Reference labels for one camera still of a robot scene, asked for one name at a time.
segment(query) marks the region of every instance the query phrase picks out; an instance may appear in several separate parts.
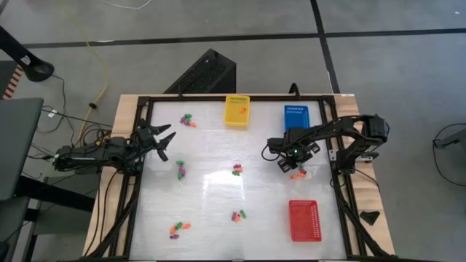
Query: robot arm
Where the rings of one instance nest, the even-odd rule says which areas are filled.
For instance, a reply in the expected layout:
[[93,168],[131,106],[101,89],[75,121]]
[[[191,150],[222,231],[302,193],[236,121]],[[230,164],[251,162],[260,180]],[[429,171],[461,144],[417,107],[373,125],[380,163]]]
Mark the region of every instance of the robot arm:
[[58,171],[89,166],[115,167],[117,172],[137,175],[141,172],[139,160],[149,151],[157,150],[162,161],[168,160],[164,150],[176,132],[158,142],[154,136],[161,134],[170,126],[166,124],[152,127],[147,125],[144,119],[140,119],[138,129],[130,136],[131,138],[115,137],[99,145],[93,143],[78,148],[63,146],[55,154],[53,165]]
[[[356,122],[363,123],[361,132],[354,128]],[[298,163],[311,159],[312,153],[320,150],[315,141],[350,136],[355,139],[352,144],[336,152],[336,168],[340,172],[353,173],[355,160],[367,150],[387,142],[389,131],[386,121],[377,115],[343,116],[307,129],[292,128],[285,132],[283,138],[269,138],[267,146],[271,154],[282,157],[278,165],[283,172],[287,172],[296,168]]]

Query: white board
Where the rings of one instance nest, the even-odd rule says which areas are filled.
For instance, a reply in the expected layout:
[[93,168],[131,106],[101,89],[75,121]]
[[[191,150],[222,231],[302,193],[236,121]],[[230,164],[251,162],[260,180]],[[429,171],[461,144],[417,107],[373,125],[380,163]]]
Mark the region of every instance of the white board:
[[[251,102],[247,128],[224,124],[224,102],[158,102],[151,124],[172,124],[168,162],[147,154],[130,260],[342,259],[345,257],[325,141],[305,163],[308,176],[291,180],[276,162],[261,158],[270,137],[284,132],[284,105],[309,107],[311,125],[321,124],[317,102]],[[197,128],[182,125],[192,114]],[[186,177],[177,179],[176,160],[185,161]],[[232,174],[241,164],[240,177]],[[291,240],[288,200],[317,200],[322,242]],[[231,220],[244,210],[247,218]],[[177,222],[192,227],[170,239]]]

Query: yellow box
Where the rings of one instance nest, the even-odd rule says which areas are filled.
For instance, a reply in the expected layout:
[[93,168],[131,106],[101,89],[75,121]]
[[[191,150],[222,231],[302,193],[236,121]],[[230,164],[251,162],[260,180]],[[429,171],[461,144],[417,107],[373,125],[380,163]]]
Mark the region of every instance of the yellow box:
[[249,100],[245,95],[227,95],[225,124],[231,127],[247,127],[249,123]]

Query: red container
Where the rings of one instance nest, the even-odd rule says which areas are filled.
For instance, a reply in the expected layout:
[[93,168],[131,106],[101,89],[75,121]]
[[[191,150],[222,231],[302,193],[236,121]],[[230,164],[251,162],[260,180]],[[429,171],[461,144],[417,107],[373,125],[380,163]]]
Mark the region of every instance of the red container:
[[321,242],[319,211],[315,200],[290,200],[290,229],[294,242]]

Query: blue basket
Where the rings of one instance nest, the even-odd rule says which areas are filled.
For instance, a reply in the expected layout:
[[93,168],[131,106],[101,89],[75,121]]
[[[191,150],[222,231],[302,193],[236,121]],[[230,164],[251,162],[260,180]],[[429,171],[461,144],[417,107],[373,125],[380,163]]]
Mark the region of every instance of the blue basket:
[[307,106],[285,106],[285,130],[294,127],[310,127]]

